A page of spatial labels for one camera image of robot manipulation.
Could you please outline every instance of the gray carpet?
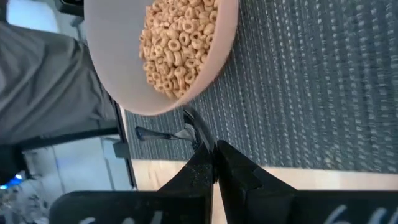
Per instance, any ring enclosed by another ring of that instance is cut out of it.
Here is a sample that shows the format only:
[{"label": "gray carpet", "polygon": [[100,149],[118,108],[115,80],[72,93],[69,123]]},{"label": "gray carpet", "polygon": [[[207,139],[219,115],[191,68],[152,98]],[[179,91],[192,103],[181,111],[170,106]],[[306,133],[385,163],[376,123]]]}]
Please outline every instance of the gray carpet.
[{"label": "gray carpet", "polygon": [[[396,173],[398,1],[240,0],[229,60],[191,105],[259,164]],[[131,129],[182,126],[180,110],[127,117]],[[135,159],[192,155],[130,138]]]}]

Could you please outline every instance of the wooden floor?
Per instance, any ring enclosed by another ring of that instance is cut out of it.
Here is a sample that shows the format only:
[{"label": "wooden floor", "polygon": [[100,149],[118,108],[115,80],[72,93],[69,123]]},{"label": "wooden floor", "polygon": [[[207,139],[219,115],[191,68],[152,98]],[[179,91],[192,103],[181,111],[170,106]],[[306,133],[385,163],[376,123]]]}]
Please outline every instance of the wooden floor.
[{"label": "wooden floor", "polygon": [[[132,165],[138,190],[157,190],[169,181],[185,162],[132,160]],[[398,175],[280,167],[263,169],[296,189],[398,190]],[[218,185],[215,185],[214,189],[213,223],[226,223]]]}]

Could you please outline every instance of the pink bowl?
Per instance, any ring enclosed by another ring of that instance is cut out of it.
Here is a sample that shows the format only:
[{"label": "pink bowl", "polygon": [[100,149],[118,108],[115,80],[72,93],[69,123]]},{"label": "pink bowl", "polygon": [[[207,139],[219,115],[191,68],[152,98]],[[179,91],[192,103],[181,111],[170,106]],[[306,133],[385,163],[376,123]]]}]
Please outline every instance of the pink bowl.
[{"label": "pink bowl", "polygon": [[231,50],[238,24],[238,0],[219,0],[213,43],[207,61],[191,88],[170,100],[146,83],[139,58],[139,35],[145,6],[153,0],[86,0],[88,47],[99,79],[125,109],[139,115],[158,115],[185,104],[216,78]]}]

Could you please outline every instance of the gray fabric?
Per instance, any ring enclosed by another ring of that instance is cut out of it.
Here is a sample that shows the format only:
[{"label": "gray fabric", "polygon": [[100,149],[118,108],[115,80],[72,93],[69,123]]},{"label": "gray fabric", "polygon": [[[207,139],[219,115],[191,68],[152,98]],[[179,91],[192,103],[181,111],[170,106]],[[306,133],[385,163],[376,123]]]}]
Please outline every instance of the gray fabric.
[{"label": "gray fabric", "polygon": [[[230,58],[191,105],[260,164],[396,173],[398,1],[240,1]],[[128,114],[131,129],[176,130],[180,118]],[[192,154],[130,137],[135,159]]]},{"label": "gray fabric", "polygon": [[0,22],[0,145],[100,119],[113,107],[85,45]]}]

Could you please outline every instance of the cereal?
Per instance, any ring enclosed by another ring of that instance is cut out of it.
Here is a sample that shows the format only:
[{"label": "cereal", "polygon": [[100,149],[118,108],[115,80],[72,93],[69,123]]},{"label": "cereal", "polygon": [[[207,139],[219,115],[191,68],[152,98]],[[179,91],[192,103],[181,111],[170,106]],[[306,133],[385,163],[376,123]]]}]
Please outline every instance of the cereal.
[{"label": "cereal", "polygon": [[178,52],[181,49],[181,43],[178,40],[170,40],[167,46],[172,52]]},{"label": "cereal", "polygon": [[184,30],[184,32],[191,34],[196,29],[195,23],[193,23],[192,20],[183,21],[182,29]]},{"label": "cereal", "polygon": [[203,33],[205,35],[210,35],[214,33],[215,25],[214,24],[207,24]]},{"label": "cereal", "polygon": [[186,32],[181,32],[180,37],[178,37],[178,40],[183,46],[188,46],[188,44],[191,42],[190,36]]},{"label": "cereal", "polygon": [[170,99],[181,98],[207,60],[218,0],[155,0],[145,10],[139,56],[146,82]]},{"label": "cereal", "polygon": [[195,81],[195,74],[194,73],[188,73],[184,79],[186,84],[192,84]]},{"label": "cereal", "polygon": [[173,55],[174,55],[174,65],[175,66],[182,65],[183,61],[182,61],[181,52],[174,52]]}]

